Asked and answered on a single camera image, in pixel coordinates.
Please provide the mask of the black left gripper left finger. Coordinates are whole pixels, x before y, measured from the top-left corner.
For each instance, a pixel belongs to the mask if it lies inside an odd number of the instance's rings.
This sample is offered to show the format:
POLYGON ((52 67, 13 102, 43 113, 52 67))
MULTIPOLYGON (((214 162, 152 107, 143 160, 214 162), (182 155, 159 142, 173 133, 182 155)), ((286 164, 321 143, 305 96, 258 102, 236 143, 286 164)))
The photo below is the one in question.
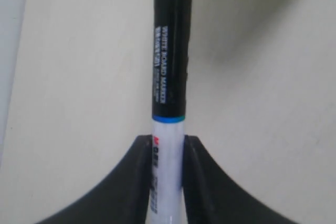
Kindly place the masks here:
POLYGON ((152 136, 139 135, 92 190, 40 223, 145 223, 151 187, 152 136))

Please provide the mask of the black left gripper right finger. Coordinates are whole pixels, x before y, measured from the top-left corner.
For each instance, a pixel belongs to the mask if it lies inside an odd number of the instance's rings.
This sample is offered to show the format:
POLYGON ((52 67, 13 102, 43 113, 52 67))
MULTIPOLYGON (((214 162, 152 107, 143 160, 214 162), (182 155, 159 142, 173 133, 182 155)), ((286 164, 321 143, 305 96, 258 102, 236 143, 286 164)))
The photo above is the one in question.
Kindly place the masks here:
POLYGON ((197 136, 184 140, 182 185, 188 223, 293 223, 231 179, 197 136))

